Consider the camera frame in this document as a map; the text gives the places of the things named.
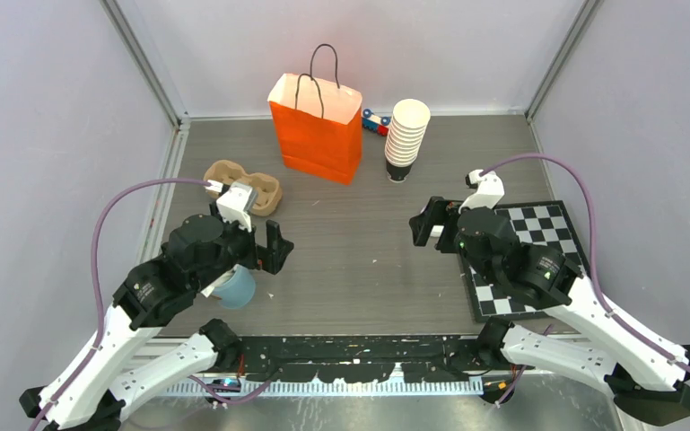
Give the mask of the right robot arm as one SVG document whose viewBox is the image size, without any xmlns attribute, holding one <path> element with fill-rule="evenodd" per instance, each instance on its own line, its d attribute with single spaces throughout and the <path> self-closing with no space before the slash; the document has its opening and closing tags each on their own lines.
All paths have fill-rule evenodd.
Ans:
<svg viewBox="0 0 690 431">
<path fill-rule="evenodd" d="M 680 345 L 597 294 L 593 280 L 558 236 L 540 233 L 534 210 L 466 209 L 441 197 L 409 221 L 413 243 L 435 237 L 486 284 L 513 301 L 562 321 L 590 340 L 570 347 L 500 317 L 483 327 L 479 362 L 548 370 L 609 395 L 625 414 L 655 427 L 690 417 L 690 344 Z"/>
</svg>

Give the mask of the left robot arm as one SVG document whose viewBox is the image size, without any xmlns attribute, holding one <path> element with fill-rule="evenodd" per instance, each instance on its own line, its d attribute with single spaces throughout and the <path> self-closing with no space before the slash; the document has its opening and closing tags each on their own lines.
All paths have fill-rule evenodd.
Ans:
<svg viewBox="0 0 690 431">
<path fill-rule="evenodd" d="M 128 361 L 198 295 L 226 298 L 243 269 L 277 274 L 294 244 L 266 221 L 266 245 L 254 228 L 214 215 L 192 215 L 174 229 L 160 254 L 134 268 L 113 295 L 102 326 L 51 384 L 19 398 L 31 427 L 49 430 L 117 430 L 123 421 L 168 386 L 213 367 L 230 371 L 240 357 L 238 338 L 211 319 L 171 352 L 133 371 Z"/>
</svg>

